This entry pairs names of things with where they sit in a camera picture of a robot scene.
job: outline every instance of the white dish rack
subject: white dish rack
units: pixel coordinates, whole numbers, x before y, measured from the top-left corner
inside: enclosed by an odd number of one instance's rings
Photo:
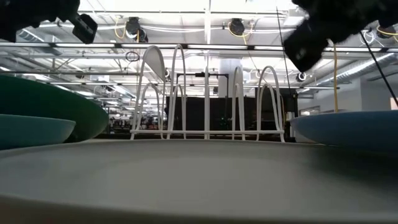
[[[180,52],[182,54],[182,62],[183,62],[183,84],[176,84],[174,83],[175,79],[175,58],[177,56],[177,53]],[[160,91],[155,84],[153,83],[148,83],[144,87],[144,91],[142,92],[141,96],[141,88],[142,88],[142,77],[144,74],[144,65],[147,63],[148,59],[150,58],[151,63],[159,63],[160,65],[160,70],[162,76],[160,76],[160,79],[163,81],[163,90]],[[274,88],[270,86],[268,83],[265,83],[261,85],[261,82],[264,78],[264,73],[266,70],[270,70],[274,74],[275,78],[275,89],[276,89],[276,94],[277,94],[277,99],[275,101],[275,94],[274,94]],[[239,109],[239,127],[240,131],[235,131],[236,129],[236,124],[235,124],[235,117],[236,117],[236,101],[232,101],[232,131],[211,131],[210,130],[210,89],[209,89],[209,82],[208,82],[208,66],[206,67],[206,72],[205,72],[205,130],[203,131],[187,131],[187,116],[186,116],[186,87],[187,87],[187,82],[186,82],[186,72],[185,72],[185,57],[184,57],[184,52],[182,49],[181,45],[177,45],[175,50],[174,50],[174,56],[173,56],[173,62],[172,62],[172,70],[170,73],[171,81],[170,81],[170,107],[169,107],[169,117],[167,119],[168,126],[167,130],[163,130],[163,113],[164,113],[164,108],[165,108],[165,83],[166,83],[166,78],[165,78],[165,65],[164,65],[164,59],[162,52],[157,46],[150,46],[146,49],[144,56],[142,58],[142,66],[141,66],[141,72],[139,74],[139,83],[137,87],[137,100],[136,100],[136,105],[135,105],[135,110],[134,111],[139,111],[140,113],[134,113],[133,115],[133,121],[132,121],[132,127],[133,129],[131,130],[131,140],[134,139],[134,135],[138,133],[146,133],[146,134],[160,134],[162,139],[170,139],[172,134],[183,134],[183,138],[187,138],[187,134],[203,134],[204,139],[210,139],[211,134],[230,134],[232,135],[232,139],[234,139],[235,135],[242,135],[242,140],[246,140],[246,135],[247,134],[255,134],[257,135],[256,140],[259,140],[259,135],[260,134],[280,134],[280,140],[282,142],[285,142],[284,140],[284,130],[283,130],[283,124],[282,124],[282,108],[281,108],[281,100],[280,100],[280,91],[279,91],[279,82],[277,79],[276,72],[274,68],[271,66],[266,66],[260,76],[259,83],[258,83],[258,89],[260,91],[257,91],[257,130],[256,131],[245,131],[244,129],[244,96],[243,96],[243,83],[237,82],[237,80],[242,80],[242,69],[240,67],[237,67],[234,72],[234,78],[233,78],[233,98],[238,97],[238,109]],[[158,119],[159,119],[159,130],[140,130],[139,125],[141,123],[142,119],[142,108],[144,106],[144,98],[145,98],[145,93],[149,87],[152,87],[154,90],[156,90],[156,98],[157,98],[157,111],[158,111]],[[274,109],[274,119],[275,119],[275,126],[276,130],[268,130],[268,131],[262,131],[261,130],[261,103],[262,103],[262,96],[264,90],[268,88],[271,93],[271,98],[272,98],[272,106]],[[175,114],[175,102],[177,100],[177,95],[178,95],[178,90],[181,92],[181,101],[182,101],[182,130],[174,130],[174,114]],[[159,92],[162,92],[162,105],[160,105],[160,98],[159,98]]]

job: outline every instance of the wire rack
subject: wire rack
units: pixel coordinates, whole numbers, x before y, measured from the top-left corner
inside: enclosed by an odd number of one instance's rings
[[[176,84],[174,83],[175,80],[175,60],[178,52],[181,53],[182,56],[182,62],[183,62],[183,84]],[[153,83],[148,83],[142,92],[141,96],[141,88],[142,88],[142,77],[144,75],[144,65],[147,63],[148,58],[150,57],[151,61],[157,60],[159,58],[159,65],[161,66],[161,74],[159,76],[160,79],[163,80],[163,90],[160,91]],[[264,79],[264,74],[266,70],[270,70],[275,79],[275,89],[276,89],[276,100],[275,100],[275,93],[274,93],[274,88],[270,86],[267,82],[265,84],[261,85],[263,79]],[[208,83],[208,67],[206,67],[206,72],[205,72],[205,129],[203,131],[187,131],[187,105],[186,105],[186,88],[187,88],[187,81],[186,81],[186,69],[185,69],[185,57],[184,57],[184,52],[182,49],[181,45],[177,45],[175,50],[174,50],[174,56],[173,56],[173,61],[172,61],[172,71],[170,73],[170,106],[169,106],[169,117],[168,117],[168,126],[167,130],[163,130],[163,115],[164,115],[164,108],[165,108],[165,83],[166,83],[166,78],[165,78],[165,66],[164,66],[164,59],[162,52],[157,46],[150,46],[147,48],[147,50],[144,53],[144,56],[142,58],[142,66],[141,66],[141,72],[139,74],[139,83],[137,87],[137,100],[136,102],[141,102],[141,103],[136,103],[135,105],[135,110],[134,111],[139,111],[139,113],[134,113],[133,115],[133,121],[132,121],[132,127],[133,129],[131,130],[131,140],[134,139],[134,135],[138,133],[144,133],[144,134],[160,134],[160,137],[162,139],[170,139],[172,134],[183,134],[183,138],[187,138],[187,134],[203,134],[204,139],[210,139],[211,134],[230,134],[232,135],[232,140],[234,140],[235,135],[242,135],[242,140],[246,140],[246,135],[247,134],[256,134],[257,138],[256,140],[259,140],[259,135],[260,134],[280,134],[280,140],[282,142],[285,142],[284,140],[284,130],[283,130],[283,125],[282,125],[282,108],[281,108],[281,102],[280,102],[280,91],[279,91],[279,82],[277,79],[276,72],[274,68],[271,66],[266,66],[260,76],[259,83],[258,83],[258,89],[260,91],[257,92],[257,130],[255,131],[246,131],[244,127],[244,95],[243,95],[243,71],[240,67],[235,68],[234,71],[234,78],[233,78],[233,95],[232,97],[235,99],[238,97],[238,110],[239,110],[239,127],[240,131],[236,131],[236,124],[235,124],[235,119],[236,119],[236,101],[232,101],[232,131],[211,131],[210,130],[210,89],[209,89],[209,83]],[[140,130],[139,126],[136,124],[141,123],[142,119],[142,109],[144,106],[144,98],[145,98],[145,93],[147,89],[151,87],[155,90],[156,92],[156,98],[157,98],[157,111],[158,111],[158,119],[159,119],[159,130]],[[262,104],[262,96],[264,90],[268,88],[270,93],[271,93],[271,98],[272,98],[272,106],[274,109],[274,119],[275,119],[275,126],[276,130],[268,130],[268,131],[262,131],[261,130],[261,104]],[[181,92],[181,101],[182,101],[182,130],[174,130],[174,114],[175,114],[175,102],[177,100],[177,95],[178,95],[178,90]],[[160,105],[160,98],[159,98],[159,92],[162,93],[162,105]]]

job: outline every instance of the green plate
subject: green plate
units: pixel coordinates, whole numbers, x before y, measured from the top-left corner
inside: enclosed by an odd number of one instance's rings
[[[66,119],[76,122],[67,142],[91,139],[108,124],[107,113],[94,102],[60,88],[0,75],[0,114]]]
[[[0,114],[0,150],[63,143],[74,121]]]

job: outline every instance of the blue plate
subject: blue plate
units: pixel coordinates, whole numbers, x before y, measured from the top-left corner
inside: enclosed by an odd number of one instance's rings
[[[0,149],[63,143],[76,122],[0,114]]]
[[[303,116],[291,121],[304,137],[356,149],[397,149],[398,111],[364,111]]]

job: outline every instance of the plate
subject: plate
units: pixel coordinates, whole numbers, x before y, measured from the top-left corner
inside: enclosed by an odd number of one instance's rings
[[[383,154],[277,142],[16,149],[0,152],[0,221],[394,223],[396,164]]]
[[[74,121],[0,114],[0,149],[63,143]]]
[[[396,151],[398,111],[363,111],[302,116],[293,128],[312,141],[347,148]]]
[[[48,84],[0,75],[0,99],[0,114],[75,121],[68,142],[91,139],[108,125],[108,114],[100,106]]]

